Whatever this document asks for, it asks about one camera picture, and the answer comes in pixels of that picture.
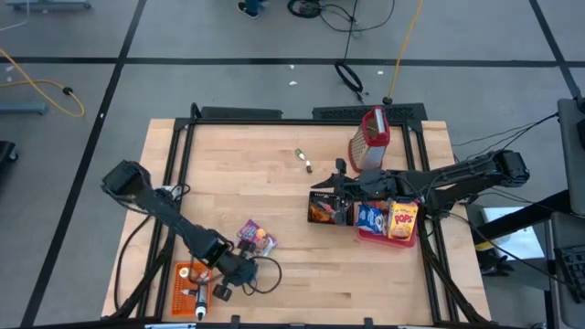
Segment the gray floor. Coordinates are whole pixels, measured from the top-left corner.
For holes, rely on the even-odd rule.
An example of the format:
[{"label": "gray floor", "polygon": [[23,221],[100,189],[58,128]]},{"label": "gray floor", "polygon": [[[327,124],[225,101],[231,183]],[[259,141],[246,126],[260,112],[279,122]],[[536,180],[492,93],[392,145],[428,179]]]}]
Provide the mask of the gray floor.
[{"label": "gray floor", "polygon": [[[34,13],[27,26],[0,32],[0,47],[14,56],[117,57],[136,0],[94,1],[89,12]],[[352,1],[337,4],[351,8]],[[235,1],[149,0],[130,57],[146,58],[339,58],[346,35],[318,19],[288,14],[272,0],[256,21],[240,15]],[[580,31],[585,3],[541,1],[567,60],[585,60]],[[350,58],[395,58],[414,12],[398,0],[388,24],[352,40]],[[362,2],[359,24],[382,19],[388,1]],[[0,25],[24,17],[0,6]],[[528,1],[443,0],[425,2],[406,58],[553,60]],[[0,81],[20,80],[0,65]],[[34,78],[70,85],[88,114],[81,119],[51,109],[45,116],[3,115],[0,140],[18,143],[20,159],[0,190],[0,326],[19,325],[48,244],[59,221],[113,65],[28,64]],[[369,92],[366,103],[387,93],[393,67],[355,66]],[[585,86],[585,69],[572,69]],[[56,99],[76,110],[59,90]],[[395,102],[424,102],[431,120],[449,125],[453,143],[541,119],[570,97],[556,68],[402,67]],[[29,87],[0,89],[2,101],[39,97]],[[126,65],[85,179],[36,324],[97,319],[106,293],[124,212],[99,189],[102,176],[121,159],[138,159],[152,118],[186,115],[189,104],[282,109],[286,118],[310,118],[313,107],[357,104],[330,66]],[[455,152],[481,151],[477,143]],[[566,188],[558,124],[549,121],[512,147],[532,177],[515,194],[538,200]],[[488,206],[512,205],[486,196]],[[496,321],[529,325],[543,321],[542,293],[500,279],[485,280]]]}]

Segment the wooden table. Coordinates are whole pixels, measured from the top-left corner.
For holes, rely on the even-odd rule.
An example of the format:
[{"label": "wooden table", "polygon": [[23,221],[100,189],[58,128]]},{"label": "wooden table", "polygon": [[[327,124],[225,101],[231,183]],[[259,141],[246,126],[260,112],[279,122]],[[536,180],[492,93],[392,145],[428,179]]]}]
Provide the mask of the wooden table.
[{"label": "wooden table", "polygon": [[[173,124],[174,120],[152,120],[146,136],[141,164],[150,171],[154,186],[162,183]],[[423,129],[431,168],[451,165],[445,122],[423,122]],[[336,157],[346,157],[355,131],[349,126],[196,126],[186,177],[192,190],[184,198],[181,213],[234,240],[241,226],[254,219],[278,240],[272,256],[283,269],[275,292],[248,297],[234,289],[229,302],[212,301],[205,321],[226,323],[232,314],[239,314],[243,323],[362,324],[364,317],[372,317],[375,324],[432,324],[419,243],[412,249],[395,249],[360,241],[354,228],[306,221],[309,186],[334,172]],[[420,168],[414,133],[411,140]],[[296,148],[311,160],[312,174],[305,172],[304,162],[295,156]],[[399,128],[392,128],[384,166],[407,169]],[[347,175],[356,176],[350,166]],[[460,207],[453,211],[465,215]],[[142,215],[128,213],[120,246],[142,220]],[[121,301],[144,274],[153,224],[144,227],[126,250]],[[453,280],[479,314],[489,318],[469,227],[456,218],[444,219],[442,227]],[[174,262],[189,261],[181,239],[176,241],[173,257]],[[113,274],[104,315],[113,312]],[[268,287],[276,275],[267,266],[259,282]],[[164,320],[195,321],[194,317],[170,316],[170,280]],[[152,284],[147,314],[154,313],[158,281]],[[438,278],[435,281],[442,318],[448,319],[442,284]]]}]

